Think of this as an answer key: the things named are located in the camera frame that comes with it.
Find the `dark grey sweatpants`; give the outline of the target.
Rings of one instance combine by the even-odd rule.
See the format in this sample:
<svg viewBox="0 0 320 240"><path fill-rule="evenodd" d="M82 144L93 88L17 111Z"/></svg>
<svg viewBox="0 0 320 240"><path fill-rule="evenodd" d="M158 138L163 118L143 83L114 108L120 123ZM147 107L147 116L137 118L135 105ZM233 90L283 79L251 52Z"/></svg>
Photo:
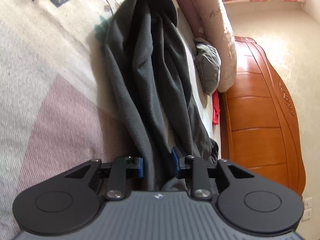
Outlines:
<svg viewBox="0 0 320 240"><path fill-rule="evenodd" d="M201 120L172 0L125 0L108 25L106 68L121 117L144 159L146 187L174 185L170 124L178 148L216 162Z"/></svg>

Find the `orange wooden headboard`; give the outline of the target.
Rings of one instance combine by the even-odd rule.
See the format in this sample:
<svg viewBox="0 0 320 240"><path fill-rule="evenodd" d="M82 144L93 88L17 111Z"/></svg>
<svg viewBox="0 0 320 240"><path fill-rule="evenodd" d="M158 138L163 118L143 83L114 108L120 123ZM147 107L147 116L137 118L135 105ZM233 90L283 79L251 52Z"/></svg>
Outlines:
<svg viewBox="0 0 320 240"><path fill-rule="evenodd" d="M289 90L255 40L235 44L236 79L219 95L222 157L301 195L306 175Z"/></svg>

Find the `grey bundled cloth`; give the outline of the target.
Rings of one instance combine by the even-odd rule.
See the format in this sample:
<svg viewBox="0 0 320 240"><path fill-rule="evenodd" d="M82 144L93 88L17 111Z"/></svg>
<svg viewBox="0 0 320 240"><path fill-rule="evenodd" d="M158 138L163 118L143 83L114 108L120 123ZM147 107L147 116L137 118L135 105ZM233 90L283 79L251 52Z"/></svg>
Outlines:
<svg viewBox="0 0 320 240"><path fill-rule="evenodd" d="M202 38L195 39L195 66L199 73L202 90L212 95L220 82L221 59L217 49Z"/></svg>

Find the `pink floral folded quilt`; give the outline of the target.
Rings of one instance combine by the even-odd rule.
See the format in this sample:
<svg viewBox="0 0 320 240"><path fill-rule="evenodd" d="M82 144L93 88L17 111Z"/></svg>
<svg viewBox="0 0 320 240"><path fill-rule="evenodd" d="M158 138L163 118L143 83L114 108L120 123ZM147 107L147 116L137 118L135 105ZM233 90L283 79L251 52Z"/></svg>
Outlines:
<svg viewBox="0 0 320 240"><path fill-rule="evenodd" d="M234 85L237 69L235 37L222 0L176 0L195 38L214 46L221 59L217 90L226 92Z"/></svg>

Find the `white wall socket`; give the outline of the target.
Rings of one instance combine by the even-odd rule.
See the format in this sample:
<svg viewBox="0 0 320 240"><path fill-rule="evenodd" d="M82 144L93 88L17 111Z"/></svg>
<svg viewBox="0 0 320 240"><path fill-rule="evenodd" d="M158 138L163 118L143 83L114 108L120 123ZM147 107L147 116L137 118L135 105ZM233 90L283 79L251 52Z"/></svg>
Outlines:
<svg viewBox="0 0 320 240"><path fill-rule="evenodd" d="M304 222L311 219L313 198L312 197L305 198L303 200L303 204L304 204L304 212L303 212L302 221Z"/></svg>

